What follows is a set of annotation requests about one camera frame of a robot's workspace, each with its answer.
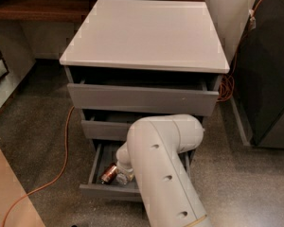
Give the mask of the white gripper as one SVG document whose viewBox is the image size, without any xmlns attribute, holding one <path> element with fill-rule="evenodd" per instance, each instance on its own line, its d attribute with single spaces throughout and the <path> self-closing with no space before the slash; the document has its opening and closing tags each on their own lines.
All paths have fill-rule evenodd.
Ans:
<svg viewBox="0 0 284 227">
<path fill-rule="evenodd" d="M 116 166 L 117 166 L 117 174 L 118 173 L 124 173 L 126 175 L 133 174 L 133 169 L 132 168 L 126 168 L 121 163 L 117 163 Z"/>
</svg>

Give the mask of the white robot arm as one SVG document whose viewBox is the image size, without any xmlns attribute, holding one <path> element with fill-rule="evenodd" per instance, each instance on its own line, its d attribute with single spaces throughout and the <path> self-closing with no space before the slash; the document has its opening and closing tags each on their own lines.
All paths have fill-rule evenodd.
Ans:
<svg viewBox="0 0 284 227">
<path fill-rule="evenodd" d="M 117 166 L 135 176 L 151 227 L 213 227 L 179 157 L 203 137 L 202 124 L 188 114 L 144 117 L 130 126 Z"/>
</svg>

